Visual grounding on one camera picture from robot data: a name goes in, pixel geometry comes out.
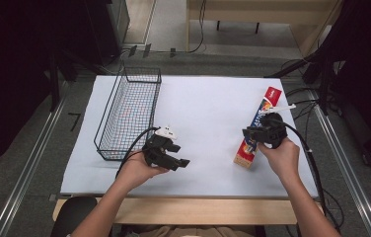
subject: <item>toothpaste box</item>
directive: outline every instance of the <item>toothpaste box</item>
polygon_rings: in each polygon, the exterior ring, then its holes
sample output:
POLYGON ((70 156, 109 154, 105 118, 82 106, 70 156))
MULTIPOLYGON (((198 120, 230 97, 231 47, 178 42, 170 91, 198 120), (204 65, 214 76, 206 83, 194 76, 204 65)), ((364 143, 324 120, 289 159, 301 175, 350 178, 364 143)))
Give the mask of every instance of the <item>toothpaste box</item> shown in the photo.
MULTIPOLYGON (((260 119, 264 115, 262 115, 260 111, 265 111, 271 107, 275 107, 277 105, 278 99, 280 98, 280 95, 280 90, 273 87, 268 87, 261 101, 260 107, 257 110, 256 116, 254 117, 253 122, 251 122, 251 126, 261 126, 260 119)), ((253 164, 256 152, 257 142, 250 140, 248 137, 245 137, 238 149, 234 162, 245 168, 250 168, 251 164, 253 164)))

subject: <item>wrist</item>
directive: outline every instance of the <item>wrist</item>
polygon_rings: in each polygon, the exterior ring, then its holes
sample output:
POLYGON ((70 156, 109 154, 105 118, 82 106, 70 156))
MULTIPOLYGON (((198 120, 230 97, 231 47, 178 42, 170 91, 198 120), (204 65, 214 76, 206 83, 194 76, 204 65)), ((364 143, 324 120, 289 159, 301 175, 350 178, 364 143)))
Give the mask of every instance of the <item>wrist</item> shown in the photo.
POLYGON ((121 180, 115 180, 110 186, 110 192, 115 195, 126 197, 131 191, 131 188, 121 180))
POLYGON ((287 192, 303 186, 302 180, 300 179, 299 175, 287 175, 281 177, 280 181, 287 192))

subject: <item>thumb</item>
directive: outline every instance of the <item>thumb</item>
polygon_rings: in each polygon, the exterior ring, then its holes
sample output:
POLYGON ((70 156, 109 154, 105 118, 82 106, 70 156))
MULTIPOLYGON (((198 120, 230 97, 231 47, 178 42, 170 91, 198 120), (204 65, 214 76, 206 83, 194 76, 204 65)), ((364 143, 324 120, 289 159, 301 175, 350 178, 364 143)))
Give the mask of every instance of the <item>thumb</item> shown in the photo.
POLYGON ((265 151, 267 151, 268 147, 266 147, 263 143, 261 142, 257 142, 257 148, 262 152, 264 153, 265 151))
POLYGON ((262 154, 264 154, 268 158, 267 154, 269 153, 270 148, 268 148, 267 146, 264 145, 264 143, 261 142, 257 143, 257 148, 260 150, 260 152, 262 152, 262 154))

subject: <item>aluminum rail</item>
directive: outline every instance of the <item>aluminum rail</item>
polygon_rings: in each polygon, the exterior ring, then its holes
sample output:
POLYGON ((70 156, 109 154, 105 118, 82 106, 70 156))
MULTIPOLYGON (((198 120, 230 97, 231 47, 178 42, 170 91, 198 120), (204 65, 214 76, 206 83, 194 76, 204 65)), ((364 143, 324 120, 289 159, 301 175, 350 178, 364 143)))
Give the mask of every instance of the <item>aluminum rail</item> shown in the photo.
POLYGON ((32 180, 32 177, 36 171, 37 165, 40 161, 43 150, 50 138, 50 135, 53 132, 53 129, 59 119, 60 113, 62 112, 63 105, 68 94, 68 82, 64 81, 62 83, 62 98, 57 105, 54 112, 50 113, 46 123, 44 124, 40 135, 38 136, 37 142, 32 150, 31 155, 29 156, 28 161, 26 162, 25 167, 20 175, 19 180, 17 181, 13 191, 8 197, 6 204, 0 215, 0 237, 7 236, 7 232, 10 229, 10 226, 16 216, 16 213, 20 207, 20 204, 23 201, 26 190, 29 187, 29 184, 32 180))
MULTIPOLYGON (((309 97, 311 100, 318 99, 318 95, 312 91, 309 91, 309 97)), ((329 118, 326 117, 318 107, 315 107, 315 113, 319 122, 321 123, 322 129, 324 130, 331 149, 333 150, 336 163, 338 164, 348 189, 351 192, 358 212, 363 219, 369 236, 371 236, 371 203, 361 187, 361 184, 357 179, 357 176, 355 175, 355 172, 352 169, 345 152, 342 149, 329 118)))

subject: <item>person's right hand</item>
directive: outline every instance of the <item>person's right hand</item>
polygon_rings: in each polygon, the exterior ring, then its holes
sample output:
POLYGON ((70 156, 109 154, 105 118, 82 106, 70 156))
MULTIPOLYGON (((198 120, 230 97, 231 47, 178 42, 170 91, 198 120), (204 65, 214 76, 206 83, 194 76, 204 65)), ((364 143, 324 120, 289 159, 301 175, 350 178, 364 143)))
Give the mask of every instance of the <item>person's right hand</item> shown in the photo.
POLYGON ((148 166, 143 152, 136 152, 124 163, 115 181, 119 182, 121 187, 130 192, 152 177, 168 171, 163 167, 148 166))
POLYGON ((258 143, 257 147, 268 159, 272 171, 281 182, 292 181, 299 177, 300 148, 288 137, 285 137, 276 149, 268 148, 263 143, 258 143))

